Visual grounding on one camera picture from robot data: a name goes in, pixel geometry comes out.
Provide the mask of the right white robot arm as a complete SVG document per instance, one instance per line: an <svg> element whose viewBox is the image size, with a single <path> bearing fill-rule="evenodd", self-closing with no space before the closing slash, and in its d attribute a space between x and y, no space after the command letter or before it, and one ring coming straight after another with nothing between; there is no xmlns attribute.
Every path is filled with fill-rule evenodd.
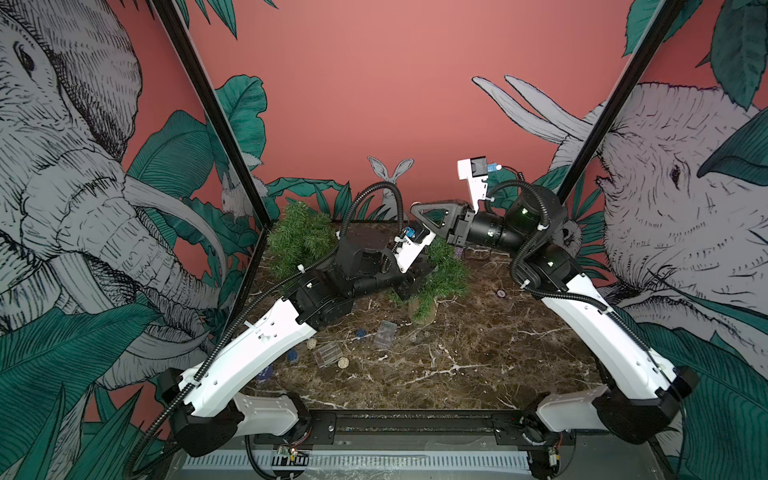
<svg viewBox="0 0 768 480"><path fill-rule="evenodd" d="M476 244L510 254L511 276L556 313L604 367L606 384L544 397L535 416L544 433L607 431L642 444L667 428L700 382L639 338L593 285L576 260L552 242L568 214L517 199L503 216L464 201L415 203L411 214L447 243Z"/></svg>

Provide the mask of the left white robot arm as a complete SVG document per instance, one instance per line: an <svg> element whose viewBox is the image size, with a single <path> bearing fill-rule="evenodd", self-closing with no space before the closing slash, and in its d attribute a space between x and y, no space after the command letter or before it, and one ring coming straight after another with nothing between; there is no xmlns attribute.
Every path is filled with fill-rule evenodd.
<svg viewBox="0 0 768 480"><path fill-rule="evenodd" d="M163 462L143 458L163 423L171 427L173 456L212 453L237 436L267 434L288 441L304 437L311 416L294 394L261 398L242 394L259 372L295 345L351 312L354 302L391 289L407 297L430 272L424 248L434 232L413 221L393 239L374 231L342 230L336 246L310 266L277 284L282 296L255 323L240 315L214 351L187 370L162 374L166 409L145 432L123 468L139 479Z"/></svg>

